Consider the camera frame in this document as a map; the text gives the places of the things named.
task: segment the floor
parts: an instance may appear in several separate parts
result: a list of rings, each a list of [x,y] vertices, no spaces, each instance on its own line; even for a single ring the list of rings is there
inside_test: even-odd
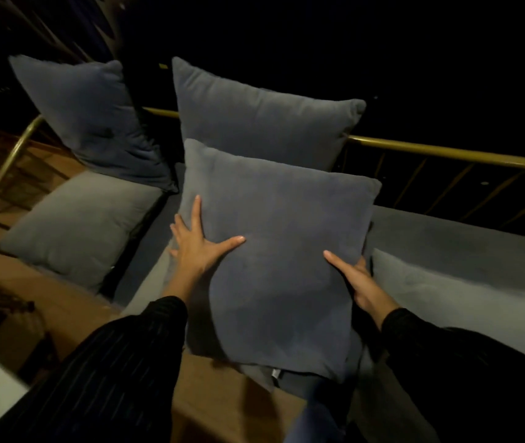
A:
[[[38,154],[69,176],[82,169],[72,159]],[[58,184],[53,179],[49,183]],[[9,208],[0,214],[0,220],[14,223],[23,214]],[[117,318],[117,311],[110,305],[2,255],[0,284],[35,301],[60,358],[97,327]],[[281,442],[304,405],[303,400],[281,390],[268,393],[230,367],[184,355],[173,398],[172,441]]]

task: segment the hand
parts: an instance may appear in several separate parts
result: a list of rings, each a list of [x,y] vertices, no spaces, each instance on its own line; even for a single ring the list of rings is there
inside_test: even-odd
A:
[[[170,224],[179,245],[178,250],[169,250],[178,261],[177,272],[199,279],[215,262],[230,250],[246,240],[244,236],[234,236],[224,242],[215,244],[203,237],[201,228],[201,197],[195,197],[191,212],[191,230],[189,230],[179,214],[175,215],[175,223]]]
[[[371,278],[363,256],[361,256],[361,259],[357,261],[354,266],[345,263],[328,250],[324,251],[324,258],[345,275],[355,290],[355,303],[371,315],[379,329],[381,329],[381,325],[389,313],[401,308],[401,306],[396,303],[396,300],[391,298],[377,285],[373,278]]]

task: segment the person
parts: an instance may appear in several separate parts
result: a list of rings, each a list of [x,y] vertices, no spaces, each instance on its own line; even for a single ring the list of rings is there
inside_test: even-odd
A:
[[[178,265],[162,298],[140,315],[93,332],[0,418],[0,441],[170,440],[189,296],[201,275],[245,241],[207,241],[200,205],[197,196],[190,230],[180,215],[171,225],[179,248],[170,252]],[[524,438],[524,354],[471,331],[422,321],[377,286],[363,258],[350,265],[328,250],[324,257],[380,329],[388,364],[442,441]]]

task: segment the person's left hand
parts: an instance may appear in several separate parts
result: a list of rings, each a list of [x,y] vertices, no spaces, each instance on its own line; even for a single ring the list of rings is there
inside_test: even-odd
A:
[[[242,244],[244,236],[234,236],[219,244],[215,244],[203,236],[201,228],[201,197],[195,197],[191,212],[191,230],[189,230],[182,217],[175,215],[175,223],[170,224],[170,229],[175,235],[179,245],[178,250],[170,249],[170,254],[178,261],[177,272],[198,279],[207,269],[230,250]]]

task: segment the gray pillow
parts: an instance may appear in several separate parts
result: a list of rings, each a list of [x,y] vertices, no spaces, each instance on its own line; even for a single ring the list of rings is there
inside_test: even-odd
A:
[[[172,59],[183,140],[233,155],[330,170],[365,101],[324,101],[214,76]]]
[[[143,132],[119,61],[57,64],[9,58],[33,104],[90,170],[177,193],[154,140]]]
[[[421,319],[477,331],[525,354],[525,291],[431,272],[377,249],[373,273],[377,284]]]
[[[359,257],[381,184],[234,156],[190,139],[185,163],[185,222],[200,194],[207,239],[247,239],[193,293],[191,351],[342,381],[352,301],[322,252]]]
[[[162,190],[85,171],[59,186],[1,239],[0,250],[97,293]]]

